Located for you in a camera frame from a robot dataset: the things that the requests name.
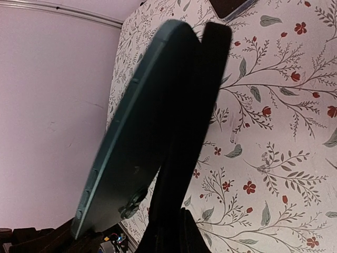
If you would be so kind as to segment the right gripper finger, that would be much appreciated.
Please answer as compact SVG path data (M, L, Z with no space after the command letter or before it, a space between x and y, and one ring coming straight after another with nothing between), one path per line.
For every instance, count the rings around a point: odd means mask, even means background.
M161 166L141 252L209 252L191 212L182 207L201 147L173 148Z

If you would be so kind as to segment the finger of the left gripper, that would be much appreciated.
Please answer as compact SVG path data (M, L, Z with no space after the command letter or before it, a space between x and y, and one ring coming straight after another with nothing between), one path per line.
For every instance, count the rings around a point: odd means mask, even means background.
M56 229L41 230L1 228L1 252L98 252L103 234L89 230L74 239L71 224L69 220Z

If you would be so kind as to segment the dark teal phone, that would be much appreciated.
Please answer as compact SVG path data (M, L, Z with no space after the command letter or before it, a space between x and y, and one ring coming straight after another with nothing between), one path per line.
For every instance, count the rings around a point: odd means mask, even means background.
M102 232L132 217L176 135L199 40L188 23L164 22L140 60L105 133L71 233Z

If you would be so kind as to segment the black phone case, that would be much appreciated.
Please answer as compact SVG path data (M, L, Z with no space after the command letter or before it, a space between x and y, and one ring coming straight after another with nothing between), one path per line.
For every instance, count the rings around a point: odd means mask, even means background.
M174 120L170 154L160 168L153 191L150 215L179 212L206 136L230 50L232 30L208 22L187 79L183 104Z

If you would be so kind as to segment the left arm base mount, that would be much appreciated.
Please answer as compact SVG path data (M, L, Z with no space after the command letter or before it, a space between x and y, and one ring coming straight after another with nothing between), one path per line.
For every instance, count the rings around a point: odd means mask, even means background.
M129 239L123 232L113 232L103 238L99 252L104 253L128 253L132 252L129 248Z

